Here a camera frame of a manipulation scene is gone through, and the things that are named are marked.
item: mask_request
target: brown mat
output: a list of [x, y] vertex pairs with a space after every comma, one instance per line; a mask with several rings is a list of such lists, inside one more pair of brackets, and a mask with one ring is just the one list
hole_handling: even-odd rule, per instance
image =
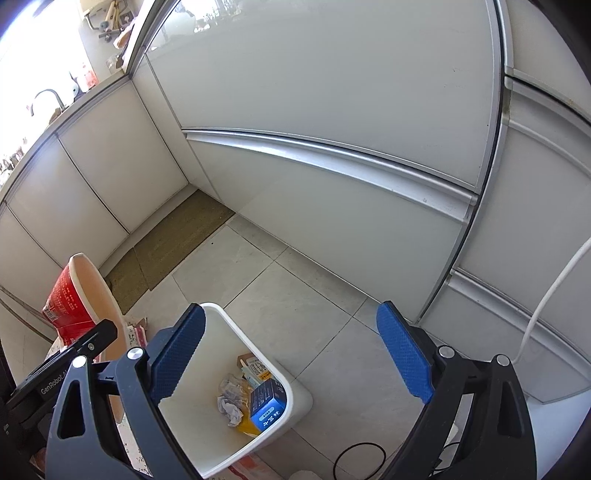
[[198, 190], [166, 216], [135, 246], [150, 290], [232, 215], [229, 208]]
[[232, 215], [201, 190], [169, 213], [105, 277], [121, 312], [127, 313]]

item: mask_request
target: blue box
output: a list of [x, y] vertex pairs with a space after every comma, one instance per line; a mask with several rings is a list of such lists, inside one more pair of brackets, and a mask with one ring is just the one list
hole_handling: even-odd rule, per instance
[[251, 393], [251, 420], [263, 432], [283, 415], [286, 406], [287, 396], [283, 385], [270, 378]]

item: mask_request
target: cabinet door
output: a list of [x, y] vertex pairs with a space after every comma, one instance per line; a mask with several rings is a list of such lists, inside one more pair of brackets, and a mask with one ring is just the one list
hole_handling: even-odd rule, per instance
[[192, 133], [222, 201], [415, 320], [454, 254], [471, 195], [402, 166], [310, 142]]
[[59, 137], [128, 232], [187, 184], [132, 83], [102, 99]]
[[147, 57], [140, 62], [133, 81], [154, 124], [189, 182], [209, 196], [217, 198], [152, 73]]
[[[421, 320], [421, 327], [476, 360], [498, 353], [514, 358], [528, 316], [497, 294], [454, 273]], [[542, 402], [591, 387], [591, 365], [577, 352], [538, 326], [515, 371], [525, 392]]]
[[528, 0], [505, 0], [515, 77], [543, 88], [591, 119], [591, 86], [550, 20]]
[[41, 311], [61, 268], [5, 206], [0, 206], [0, 245], [0, 284]]
[[[591, 236], [591, 129], [557, 102], [517, 82], [510, 85], [498, 174], [459, 267], [533, 312]], [[590, 283], [587, 255], [541, 318], [591, 357]]]
[[183, 128], [303, 135], [478, 184], [498, 107], [492, 2], [240, 4], [187, 1], [148, 49]]
[[79, 252], [101, 265], [125, 239], [124, 228], [92, 192], [55, 137], [35, 153], [22, 177], [8, 204], [62, 267]]

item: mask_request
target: silver screw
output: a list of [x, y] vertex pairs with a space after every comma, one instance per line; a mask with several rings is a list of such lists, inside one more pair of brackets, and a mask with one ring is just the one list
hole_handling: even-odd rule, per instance
[[500, 354], [496, 356], [496, 363], [498, 363], [502, 367], [508, 367], [511, 363], [511, 360], [509, 360], [508, 356]]
[[444, 345], [439, 347], [439, 355], [441, 355], [443, 358], [453, 358], [453, 356], [455, 355], [455, 351], [452, 347]]
[[127, 352], [127, 358], [129, 358], [130, 360], [137, 360], [139, 357], [141, 357], [144, 354], [144, 351], [139, 348], [132, 348], [129, 352]]
[[84, 355], [78, 355], [74, 360], [72, 360], [72, 366], [74, 368], [80, 368], [86, 365], [86, 357]]

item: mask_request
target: crumpled paper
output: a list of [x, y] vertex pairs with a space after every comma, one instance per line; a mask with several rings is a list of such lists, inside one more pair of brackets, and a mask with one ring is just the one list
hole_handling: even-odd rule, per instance
[[226, 417], [230, 420], [229, 427], [236, 427], [242, 421], [243, 414], [240, 409], [221, 395], [217, 398], [217, 409], [226, 414]]

